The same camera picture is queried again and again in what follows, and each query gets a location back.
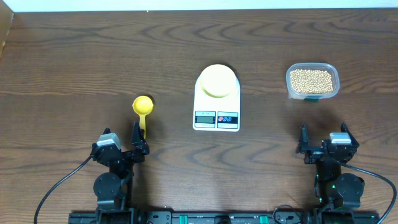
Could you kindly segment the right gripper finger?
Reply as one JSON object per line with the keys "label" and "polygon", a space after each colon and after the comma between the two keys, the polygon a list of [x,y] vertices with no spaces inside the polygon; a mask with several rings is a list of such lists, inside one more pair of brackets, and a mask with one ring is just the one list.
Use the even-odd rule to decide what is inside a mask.
{"label": "right gripper finger", "polygon": [[341,128],[340,128],[342,133],[346,133],[348,134],[349,138],[351,139],[351,143],[357,143],[357,140],[355,139],[355,137],[351,134],[351,132],[348,129],[348,126],[346,125],[345,122],[343,122],[341,124]]}
{"label": "right gripper finger", "polygon": [[301,125],[300,130],[301,130],[301,133],[300,133],[300,137],[298,140],[296,153],[304,154],[309,150],[307,125],[305,123],[303,123]]}

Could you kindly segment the yellow measuring scoop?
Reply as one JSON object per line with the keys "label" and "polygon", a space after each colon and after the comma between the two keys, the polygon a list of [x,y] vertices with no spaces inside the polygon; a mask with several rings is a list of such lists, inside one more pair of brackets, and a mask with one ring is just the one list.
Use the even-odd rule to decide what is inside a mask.
{"label": "yellow measuring scoop", "polygon": [[146,116],[152,113],[154,103],[148,96],[138,96],[132,104],[134,112],[139,116],[139,126],[144,132],[146,138]]}

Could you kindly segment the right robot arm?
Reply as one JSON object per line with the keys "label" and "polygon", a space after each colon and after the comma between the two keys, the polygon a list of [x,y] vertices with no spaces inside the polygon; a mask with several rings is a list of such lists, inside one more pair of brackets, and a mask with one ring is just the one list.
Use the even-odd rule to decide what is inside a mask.
{"label": "right robot arm", "polygon": [[316,166],[314,194],[319,206],[304,212],[302,223],[354,223],[353,210],[360,207],[364,180],[351,173],[342,173],[341,167],[357,152],[359,143],[345,123],[341,131],[330,133],[320,146],[309,145],[307,125],[301,126],[297,153],[304,155],[305,164]]}

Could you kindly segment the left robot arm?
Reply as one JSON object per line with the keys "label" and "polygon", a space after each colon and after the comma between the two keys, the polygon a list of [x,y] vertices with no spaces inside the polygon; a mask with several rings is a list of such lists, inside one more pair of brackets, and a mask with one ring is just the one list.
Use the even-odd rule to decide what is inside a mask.
{"label": "left robot arm", "polygon": [[138,122],[132,128],[131,144],[130,151],[122,151],[121,140],[109,128],[92,144],[92,159],[109,168],[93,184],[97,196],[96,223],[137,223],[141,220],[137,211],[127,206],[131,198],[133,166],[144,162],[150,152]]}

